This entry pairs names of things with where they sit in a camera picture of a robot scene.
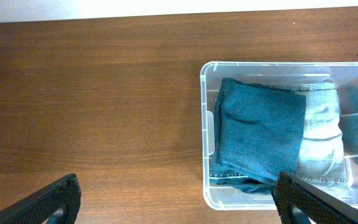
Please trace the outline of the dark blue jeans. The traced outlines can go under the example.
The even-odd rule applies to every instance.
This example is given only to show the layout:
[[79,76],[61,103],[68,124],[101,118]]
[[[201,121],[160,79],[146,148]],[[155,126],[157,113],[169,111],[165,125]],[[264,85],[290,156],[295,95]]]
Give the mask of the dark blue jeans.
[[212,184],[267,194],[282,171],[295,172],[306,97],[224,78],[214,106]]

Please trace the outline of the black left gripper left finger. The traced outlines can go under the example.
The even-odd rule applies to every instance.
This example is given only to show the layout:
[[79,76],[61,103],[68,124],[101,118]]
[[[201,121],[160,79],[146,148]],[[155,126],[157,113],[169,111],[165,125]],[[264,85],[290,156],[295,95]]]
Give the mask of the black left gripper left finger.
[[74,223],[81,205],[75,174],[68,174],[0,211],[0,223]]

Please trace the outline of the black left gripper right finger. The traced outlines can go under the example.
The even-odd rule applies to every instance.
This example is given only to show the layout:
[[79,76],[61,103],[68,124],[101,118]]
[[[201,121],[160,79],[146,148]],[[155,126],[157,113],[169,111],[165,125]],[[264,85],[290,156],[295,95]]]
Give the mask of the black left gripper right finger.
[[279,175],[272,197],[285,224],[358,224],[358,209],[287,172]]

